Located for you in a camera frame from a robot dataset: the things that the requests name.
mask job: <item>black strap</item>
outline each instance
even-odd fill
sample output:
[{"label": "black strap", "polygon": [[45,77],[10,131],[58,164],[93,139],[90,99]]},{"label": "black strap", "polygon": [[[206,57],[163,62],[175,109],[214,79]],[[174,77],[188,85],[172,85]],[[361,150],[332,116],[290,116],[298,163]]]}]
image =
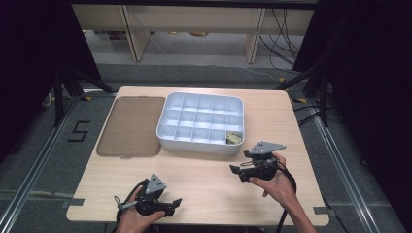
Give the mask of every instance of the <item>black strap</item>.
[{"label": "black strap", "polygon": [[[297,191],[296,180],[294,179],[292,174],[286,168],[283,169],[283,168],[278,167],[278,170],[283,172],[285,174],[285,176],[289,179],[289,181],[291,181],[294,193],[296,193],[296,191]],[[285,218],[286,218],[287,215],[288,215],[288,212],[286,210],[284,210],[283,213],[282,213],[281,219],[279,220],[279,224],[278,224],[278,228],[276,229],[276,233],[281,232],[282,226],[285,222]]]},{"label": "black strap", "polygon": [[[144,181],[141,181],[139,183],[137,183],[137,185],[133,188],[133,190],[131,190],[131,192],[129,193],[129,195],[127,196],[127,198],[124,200],[124,202],[122,203],[123,205],[127,203],[127,201],[130,199],[131,195],[133,195],[133,193],[136,191],[136,189],[143,185],[144,183],[148,182],[148,179],[145,179]],[[112,230],[112,233],[115,233],[118,230],[118,225],[119,225],[119,221],[121,218],[121,215],[123,214],[123,210],[119,209],[118,213],[116,215],[116,226],[115,228]]]}]

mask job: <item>brown tray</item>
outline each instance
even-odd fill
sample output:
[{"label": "brown tray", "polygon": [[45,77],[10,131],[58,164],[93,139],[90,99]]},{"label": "brown tray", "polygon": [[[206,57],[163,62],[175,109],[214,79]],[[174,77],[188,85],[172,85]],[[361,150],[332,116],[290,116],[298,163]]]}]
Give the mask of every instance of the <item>brown tray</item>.
[{"label": "brown tray", "polygon": [[156,135],[164,97],[120,97],[97,145],[102,156],[153,156],[160,150]]}]

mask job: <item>gray floor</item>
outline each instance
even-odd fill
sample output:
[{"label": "gray floor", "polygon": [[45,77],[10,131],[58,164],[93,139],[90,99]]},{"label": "gray floor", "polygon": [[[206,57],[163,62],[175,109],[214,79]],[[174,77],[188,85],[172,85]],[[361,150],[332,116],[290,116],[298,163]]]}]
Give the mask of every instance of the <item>gray floor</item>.
[{"label": "gray floor", "polygon": [[[184,32],[174,35],[155,32],[151,36],[143,59],[137,63],[132,61],[125,40],[109,40],[106,34],[94,34],[91,31],[87,31],[85,36],[103,80],[112,87],[143,84],[272,89],[279,84],[280,78],[289,80],[295,76],[274,69],[272,64],[286,70],[290,70],[292,66],[279,58],[270,59],[269,52],[262,43],[259,43],[255,63],[248,64],[242,38],[235,34],[208,34],[204,37],[195,37]],[[272,45],[268,36],[263,38]],[[291,39],[298,46],[302,37]],[[288,52],[279,52],[292,59]],[[171,81],[170,77],[176,77],[179,81]],[[86,83],[84,87],[94,88]],[[302,87],[304,82],[289,89],[292,99],[303,97]],[[76,104],[31,195],[19,213],[12,232],[105,232],[105,223],[67,220],[65,204],[76,191],[113,100],[113,96],[95,96],[90,101],[79,101]],[[307,104],[293,102],[292,106],[296,109]],[[4,211],[8,207],[14,192],[23,183],[31,165],[52,133],[53,113],[53,105],[39,113],[19,143],[20,151],[9,154],[0,165],[0,210]],[[296,111],[295,114],[296,120],[301,120],[310,116],[312,112],[310,109],[304,109]],[[379,231],[405,232],[373,176],[367,167],[360,163],[361,154],[357,151],[344,123],[341,122],[339,114],[331,110],[328,111],[328,117],[328,130]],[[72,133],[76,122],[85,119],[90,120],[90,123],[81,126],[82,130],[88,131],[86,139],[81,143],[68,143],[69,139],[79,137]],[[349,232],[370,232],[362,223],[362,217],[336,168],[317,122],[311,119],[303,124],[300,130],[321,192],[327,202]],[[107,232],[112,228],[113,224],[109,224]],[[330,215],[327,226],[320,226],[318,230],[344,232],[334,215]],[[273,229],[266,228],[266,231],[272,232]],[[295,232],[295,229],[292,226],[284,227],[283,232]]]}]

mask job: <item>wooden table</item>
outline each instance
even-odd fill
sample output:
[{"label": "wooden table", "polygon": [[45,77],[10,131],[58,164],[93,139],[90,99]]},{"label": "wooden table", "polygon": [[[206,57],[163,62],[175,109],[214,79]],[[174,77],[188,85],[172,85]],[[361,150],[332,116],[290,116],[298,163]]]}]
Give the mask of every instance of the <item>wooden table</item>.
[{"label": "wooden table", "polygon": [[[157,174],[166,184],[160,201],[183,198],[172,217],[157,223],[276,225],[282,207],[272,198],[262,198],[262,189],[241,183],[229,165],[249,161],[243,150],[258,141],[287,146],[280,150],[297,182],[297,196],[314,225],[326,225],[327,215],[315,215],[314,207],[324,206],[288,94],[281,90],[212,89],[175,87],[123,87],[122,96],[164,96],[173,91],[232,95],[244,101],[245,141],[235,155],[161,149],[153,157],[100,156],[94,148],[74,198],[85,199],[82,206],[70,206],[73,221],[116,221],[114,196],[123,201],[140,181]],[[287,218],[286,225],[292,224]]]}]

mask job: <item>white cabinet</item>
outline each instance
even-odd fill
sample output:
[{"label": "white cabinet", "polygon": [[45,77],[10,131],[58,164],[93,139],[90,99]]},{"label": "white cabinet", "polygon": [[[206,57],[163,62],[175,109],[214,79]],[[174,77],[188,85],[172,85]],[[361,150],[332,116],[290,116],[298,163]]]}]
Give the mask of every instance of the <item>white cabinet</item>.
[{"label": "white cabinet", "polygon": [[[142,58],[151,31],[241,34],[248,63],[254,63],[258,35],[279,33],[283,10],[256,8],[73,5],[83,29],[125,31],[133,60]],[[304,35],[313,11],[288,10],[290,35]]]}]

